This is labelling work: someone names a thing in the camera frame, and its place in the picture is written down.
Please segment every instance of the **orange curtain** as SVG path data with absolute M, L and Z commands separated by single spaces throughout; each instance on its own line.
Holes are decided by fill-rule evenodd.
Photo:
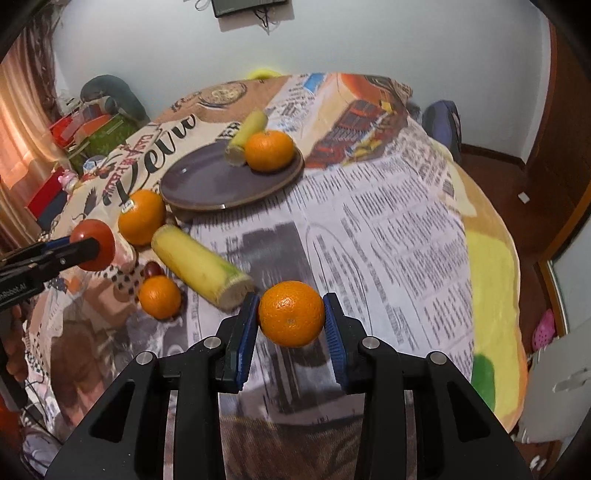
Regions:
M 23 33 L 0 64 L 0 228 L 15 248 L 37 238 L 39 227 L 25 205 L 64 158 L 48 128 L 29 52 Z

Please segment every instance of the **tablecloth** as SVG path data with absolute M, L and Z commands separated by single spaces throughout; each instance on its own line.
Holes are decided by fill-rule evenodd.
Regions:
M 389 145 L 397 144 L 407 153 L 408 165 L 429 183 L 434 180 L 428 176 L 441 170 L 440 166 L 432 167 L 443 162 L 451 188 L 443 182 L 443 190 L 450 191 L 441 195 L 447 194 L 447 208 L 463 222 L 469 257 L 472 384 L 511 430 L 521 414 L 527 382 L 518 327 L 517 253 L 503 221 L 482 191 L 453 163 L 445 147 L 430 140 L 408 116 L 405 103 L 411 93 L 409 87 L 385 77 L 343 73 L 244 80 L 201 90 L 180 99 L 109 155 L 101 168 L 84 177 L 51 236 L 67 235 L 77 221 L 90 217 L 102 219 L 116 230 L 116 217 L 126 197 L 139 188 L 157 189 L 170 166 L 166 155 L 162 159 L 149 153 L 158 139 L 160 150 L 172 153 L 180 145 L 175 139 L 186 137 L 193 129 L 205 145 L 231 135 L 254 108 L 272 105 L 269 123 L 292 135 L 307 168 L 347 168 L 350 163 L 382 158 Z M 376 129 L 376 125 L 387 127 Z M 362 141 L 351 138 L 352 131 L 361 132 Z M 166 341 L 166 337 L 182 336 L 190 312 L 162 323 L 148 317 L 134 302 L 141 284 L 140 265 L 153 258 L 153 252 L 141 251 L 137 258 L 118 235 L 116 242 L 115 261 L 106 271 L 85 274 L 75 267 L 49 282 L 27 325 L 29 381 L 49 428 L 62 438 L 81 421 L 138 348 L 170 355 L 192 343 Z M 222 417 L 221 424 L 225 451 L 232 451 L 226 458 L 227 468 L 235 478 L 266 478 L 264 472 L 277 469 L 278 459 L 285 458 L 279 467 L 284 471 L 273 478 L 319 478 L 318 471 L 325 472 L 326 478 L 346 478 L 355 457 L 360 419 L 305 429 L 246 417 Z M 339 448 L 316 449 L 319 439 Z M 265 453 L 271 450 L 273 455 Z M 297 475 L 290 470 L 296 465 Z

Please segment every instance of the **curtain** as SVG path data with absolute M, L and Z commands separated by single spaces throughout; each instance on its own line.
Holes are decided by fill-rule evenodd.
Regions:
M 39 227 L 25 205 L 64 152 L 49 125 L 59 115 L 51 41 L 53 6 L 23 30 L 0 64 L 0 245 L 35 241 Z

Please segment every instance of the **purple plate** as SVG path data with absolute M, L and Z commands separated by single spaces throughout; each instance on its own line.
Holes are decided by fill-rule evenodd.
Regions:
M 238 207 L 282 189 L 304 169 L 298 149 L 288 166 L 273 173 L 257 173 L 248 165 L 232 167 L 224 158 L 227 144 L 214 142 L 179 159 L 160 181 L 164 200 L 192 212 Z

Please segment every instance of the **orange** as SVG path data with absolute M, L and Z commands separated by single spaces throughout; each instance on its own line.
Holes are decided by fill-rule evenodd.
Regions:
M 279 170 L 294 157 L 294 141 L 277 130 L 252 135 L 244 145 L 244 158 L 248 166 L 264 173 Z
M 162 197 L 151 190 L 138 190 L 129 197 L 119 215 L 119 233 L 130 244 L 142 247 L 166 220 Z
M 261 298 L 259 324 L 265 336 L 277 345 L 308 345 L 324 326 L 322 298 L 300 281 L 278 283 Z
M 145 280 L 139 288 L 138 298 L 144 312 L 157 320 L 173 316 L 181 307 L 181 291 L 166 275 Z

